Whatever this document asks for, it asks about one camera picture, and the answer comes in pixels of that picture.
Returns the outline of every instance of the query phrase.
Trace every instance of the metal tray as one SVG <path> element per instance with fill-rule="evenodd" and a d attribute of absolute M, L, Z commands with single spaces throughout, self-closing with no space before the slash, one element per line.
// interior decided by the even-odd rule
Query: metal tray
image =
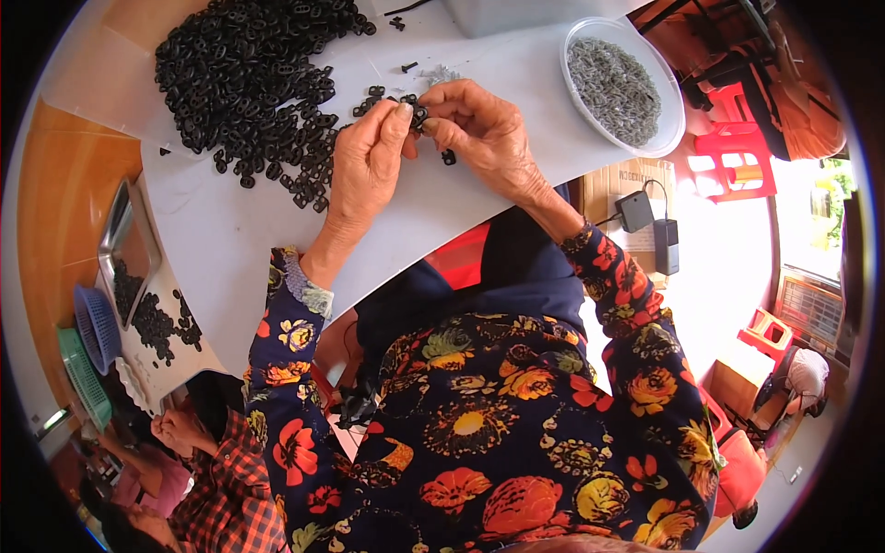
<path fill-rule="evenodd" d="M 113 282 L 114 263 L 117 260 L 126 262 L 127 274 L 144 278 L 128 313 L 120 313 L 117 309 Z M 128 329 L 132 323 L 135 307 L 141 302 L 150 279 L 157 273 L 162 260 L 160 248 L 150 230 L 142 191 L 129 182 L 129 179 L 124 178 L 113 199 L 111 212 L 108 213 L 102 241 L 98 244 L 98 269 L 107 287 L 117 321 L 123 330 Z"/>

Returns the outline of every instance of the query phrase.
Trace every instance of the fingernail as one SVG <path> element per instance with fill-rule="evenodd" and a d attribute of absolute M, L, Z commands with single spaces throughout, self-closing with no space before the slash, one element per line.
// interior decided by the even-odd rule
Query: fingernail
<path fill-rule="evenodd" d="M 440 126 L 440 122 L 437 121 L 436 119 L 424 119 L 424 122 L 421 123 L 421 127 L 430 133 L 436 132 L 436 129 L 439 126 Z"/>
<path fill-rule="evenodd" d="M 400 119 L 412 120 L 412 105 L 407 102 L 400 102 L 396 107 L 396 116 Z"/>

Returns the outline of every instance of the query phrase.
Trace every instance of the navy blue floral blouse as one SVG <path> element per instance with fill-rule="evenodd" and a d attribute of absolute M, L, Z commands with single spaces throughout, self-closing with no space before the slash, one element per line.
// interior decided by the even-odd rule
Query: navy blue floral blouse
<path fill-rule="evenodd" d="M 567 324 L 466 313 L 390 346 L 354 463 L 310 375 L 332 295 L 293 248 L 273 251 L 243 378 L 293 551 L 479 552 L 564 534 L 695 548 L 718 454 L 671 312 L 598 228 L 561 247 L 612 338 L 613 396 Z"/>

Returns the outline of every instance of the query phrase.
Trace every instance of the white table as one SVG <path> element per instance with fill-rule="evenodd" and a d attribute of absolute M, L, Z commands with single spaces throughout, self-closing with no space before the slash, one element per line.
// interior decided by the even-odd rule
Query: white table
<path fill-rule="evenodd" d="M 419 71 L 442 64 L 520 107 L 535 160 L 554 184 L 630 157 L 572 105 L 558 54 L 568 25 L 467 40 L 441 3 L 409 12 L 402 33 L 385 19 L 376 23 L 377 35 L 349 35 L 312 58 L 318 66 L 335 68 L 337 96 L 320 107 L 341 115 L 339 125 L 353 120 L 350 111 L 370 85 L 422 93 L 427 85 Z M 412 61 L 419 65 L 402 74 L 400 65 Z M 297 209 L 289 192 L 264 175 L 258 175 L 255 188 L 241 188 L 239 177 L 230 170 L 217 174 L 208 158 L 161 157 L 155 146 L 142 143 L 142 161 L 166 261 L 204 340 L 226 370 L 241 374 L 264 312 L 271 247 L 306 248 L 325 213 L 310 205 Z M 296 175 L 291 168 L 288 172 Z M 431 141 L 419 141 L 418 161 L 404 161 L 393 201 L 333 284 L 332 320 L 430 251 L 509 206 L 465 164 L 446 166 Z M 180 381 L 170 382 L 170 390 L 187 378 L 183 373 Z"/>

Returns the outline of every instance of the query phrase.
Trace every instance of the red plaid shirt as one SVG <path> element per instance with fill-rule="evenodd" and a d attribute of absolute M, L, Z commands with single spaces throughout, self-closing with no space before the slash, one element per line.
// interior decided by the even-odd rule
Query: red plaid shirt
<path fill-rule="evenodd" d="M 215 457 L 190 460 L 194 487 L 169 518 L 184 553 L 277 553 L 286 543 L 261 447 L 246 418 L 227 410 Z"/>

